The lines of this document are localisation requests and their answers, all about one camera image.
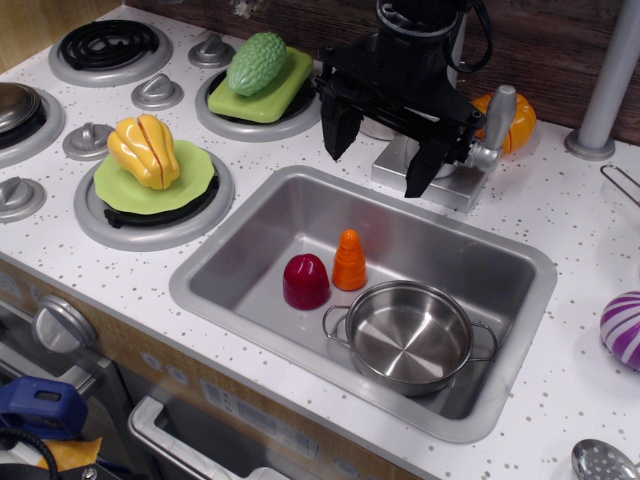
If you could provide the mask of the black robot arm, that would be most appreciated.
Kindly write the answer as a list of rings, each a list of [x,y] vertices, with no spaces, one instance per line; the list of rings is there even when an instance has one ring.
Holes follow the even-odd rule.
[[[464,162],[486,116],[451,84],[448,72],[473,73],[493,50],[465,67],[453,58],[464,16],[478,15],[488,41],[491,21],[481,1],[379,1],[373,50],[325,45],[316,79],[324,146],[339,159],[370,118],[418,144],[405,175],[408,198],[420,197],[444,164]]]

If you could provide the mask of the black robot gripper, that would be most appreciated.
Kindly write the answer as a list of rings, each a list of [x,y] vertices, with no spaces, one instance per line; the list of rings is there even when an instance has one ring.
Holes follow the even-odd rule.
[[[419,198],[464,139],[486,117],[451,85],[451,42],[379,35],[368,51],[356,46],[320,48],[316,79],[326,151],[338,161],[364,117],[409,137],[406,198]]]

